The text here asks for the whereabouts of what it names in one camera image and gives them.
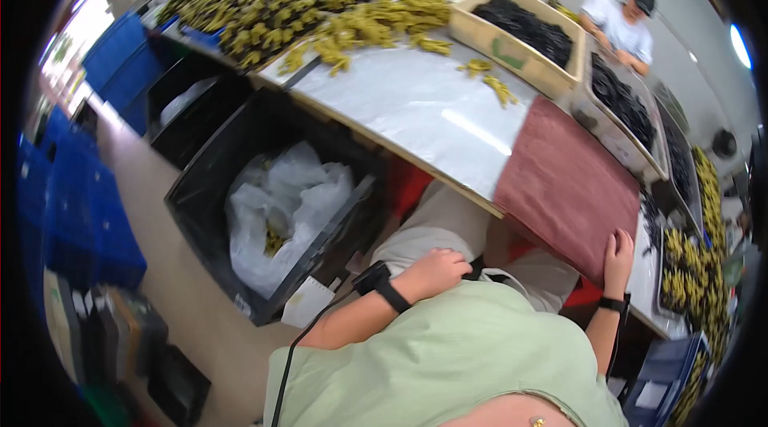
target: green label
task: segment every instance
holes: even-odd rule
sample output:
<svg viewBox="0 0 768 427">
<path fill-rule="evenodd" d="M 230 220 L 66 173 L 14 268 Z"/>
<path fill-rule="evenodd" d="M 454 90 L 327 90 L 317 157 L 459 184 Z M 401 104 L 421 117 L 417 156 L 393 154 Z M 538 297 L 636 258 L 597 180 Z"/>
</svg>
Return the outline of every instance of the green label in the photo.
<svg viewBox="0 0 768 427">
<path fill-rule="evenodd" d="M 504 61 L 512 68 L 521 69 L 525 65 L 525 59 L 502 54 L 502 40 L 498 37 L 493 39 L 493 42 L 491 43 L 491 49 L 493 50 L 494 57 Z"/>
</svg>

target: white plastic bag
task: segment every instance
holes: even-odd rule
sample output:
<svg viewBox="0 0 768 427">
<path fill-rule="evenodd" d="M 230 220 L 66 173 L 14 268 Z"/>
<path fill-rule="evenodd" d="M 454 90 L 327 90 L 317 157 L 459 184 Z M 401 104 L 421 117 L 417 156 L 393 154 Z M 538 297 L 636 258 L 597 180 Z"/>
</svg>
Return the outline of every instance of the white plastic bag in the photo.
<svg viewBox="0 0 768 427">
<path fill-rule="evenodd" d="M 168 102 L 168 105 L 160 112 L 160 125 L 165 127 L 179 112 L 216 84 L 217 80 L 218 77 L 212 77 L 197 81 L 184 94 L 179 94 L 174 100 Z"/>
<path fill-rule="evenodd" d="M 266 165 L 266 158 L 258 156 L 238 174 L 226 219 L 232 269 L 268 299 L 350 197 L 352 173 L 342 164 L 321 164 L 306 142 Z M 264 253 L 267 220 L 287 239 L 272 258 Z"/>
</svg>

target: beige pants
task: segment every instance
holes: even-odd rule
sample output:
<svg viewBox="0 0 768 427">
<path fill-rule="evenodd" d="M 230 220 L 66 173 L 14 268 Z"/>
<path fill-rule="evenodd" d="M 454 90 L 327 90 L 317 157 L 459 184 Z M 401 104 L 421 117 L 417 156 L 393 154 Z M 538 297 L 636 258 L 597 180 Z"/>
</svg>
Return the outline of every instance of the beige pants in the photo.
<svg viewBox="0 0 768 427">
<path fill-rule="evenodd" d="M 439 181 L 427 186 L 413 215 L 373 253 L 371 264 L 386 262 L 398 276 L 435 247 L 454 249 L 472 262 L 485 249 L 491 214 Z M 571 295 L 579 274 L 541 249 L 516 259 L 503 269 L 484 269 L 488 275 L 507 277 L 508 286 L 522 293 L 538 312 L 557 313 Z"/>
</svg>

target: beige plastic crate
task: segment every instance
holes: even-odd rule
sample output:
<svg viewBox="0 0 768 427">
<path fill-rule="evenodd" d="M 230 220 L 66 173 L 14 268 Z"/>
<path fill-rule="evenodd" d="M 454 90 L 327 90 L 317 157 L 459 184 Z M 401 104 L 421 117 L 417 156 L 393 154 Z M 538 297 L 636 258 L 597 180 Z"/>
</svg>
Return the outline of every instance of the beige plastic crate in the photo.
<svg viewBox="0 0 768 427">
<path fill-rule="evenodd" d="M 600 46 L 592 36 L 587 36 L 584 59 L 584 81 L 574 92 L 571 115 L 590 131 L 613 156 L 642 182 L 669 180 L 669 148 L 664 135 L 664 125 L 654 97 L 642 79 L 618 58 Z M 656 129 L 651 152 L 640 143 L 629 128 L 592 92 L 592 52 L 597 52 L 616 77 L 632 88 L 640 103 L 648 110 L 650 124 Z"/>
<path fill-rule="evenodd" d="M 562 27 L 573 41 L 571 58 L 565 70 L 539 51 L 517 39 L 504 29 L 472 14 L 472 10 L 489 0 L 458 0 L 451 6 L 448 30 L 462 44 L 493 58 L 501 66 L 537 88 L 545 96 L 559 101 L 570 96 L 581 82 L 584 70 L 586 32 L 580 25 L 552 9 L 541 0 L 512 0 L 539 19 Z"/>
</svg>

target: floor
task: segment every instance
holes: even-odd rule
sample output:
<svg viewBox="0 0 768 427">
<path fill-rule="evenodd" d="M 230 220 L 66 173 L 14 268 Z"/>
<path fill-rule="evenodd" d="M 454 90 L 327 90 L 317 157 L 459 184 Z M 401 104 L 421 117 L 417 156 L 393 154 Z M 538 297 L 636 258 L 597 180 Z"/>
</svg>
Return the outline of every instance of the floor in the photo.
<svg viewBox="0 0 768 427">
<path fill-rule="evenodd" d="M 98 145 L 114 172 L 120 197 L 148 269 L 140 291 L 168 324 L 169 343 L 211 381 L 199 427 L 247 426 L 260 419 L 269 356 L 300 332 L 275 323 L 256 328 L 224 295 L 182 237 L 163 198 L 180 171 L 150 148 L 109 104 L 91 97 L 99 114 Z M 146 393 L 139 402 L 163 427 L 173 424 Z"/>
</svg>

